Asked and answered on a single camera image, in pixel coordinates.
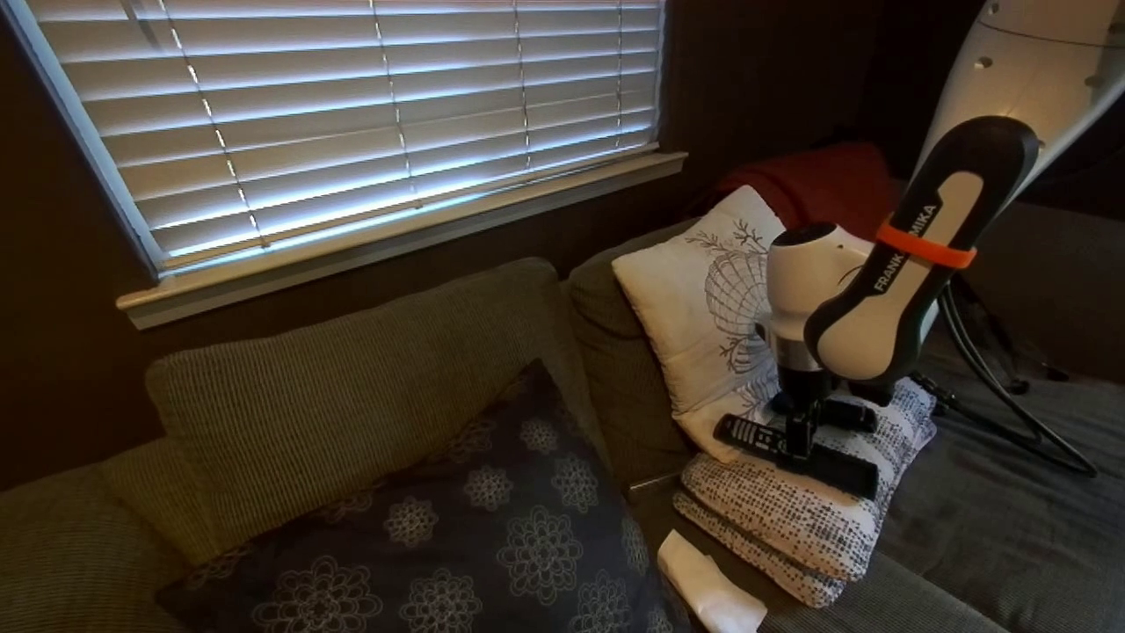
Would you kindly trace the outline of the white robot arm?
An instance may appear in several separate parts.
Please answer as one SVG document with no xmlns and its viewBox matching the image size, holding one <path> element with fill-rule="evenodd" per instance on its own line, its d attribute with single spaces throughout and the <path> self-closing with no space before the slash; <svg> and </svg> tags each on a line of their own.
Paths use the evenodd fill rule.
<svg viewBox="0 0 1125 633">
<path fill-rule="evenodd" d="M 945 297 L 979 234 L 1125 93 L 1121 0 L 984 0 L 934 107 L 900 203 L 857 240 L 839 227 L 786 230 L 765 253 L 770 340 L 784 414 L 780 455 L 811 458 L 819 426 L 864 431 L 830 391 L 890 391 L 934 315 L 976 376 L 979 352 Z"/>
</svg>

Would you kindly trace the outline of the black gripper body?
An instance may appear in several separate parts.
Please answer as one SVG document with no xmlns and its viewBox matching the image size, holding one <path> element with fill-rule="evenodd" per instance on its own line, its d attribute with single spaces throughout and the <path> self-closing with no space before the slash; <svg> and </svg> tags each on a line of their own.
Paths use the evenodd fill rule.
<svg viewBox="0 0 1125 633">
<path fill-rule="evenodd" d="M 778 340 L 778 380 L 780 394 L 793 406 L 830 401 L 833 391 L 833 376 L 811 359 L 811 352 L 786 339 Z M 816 431 L 784 419 L 784 455 L 809 458 Z"/>
</svg>

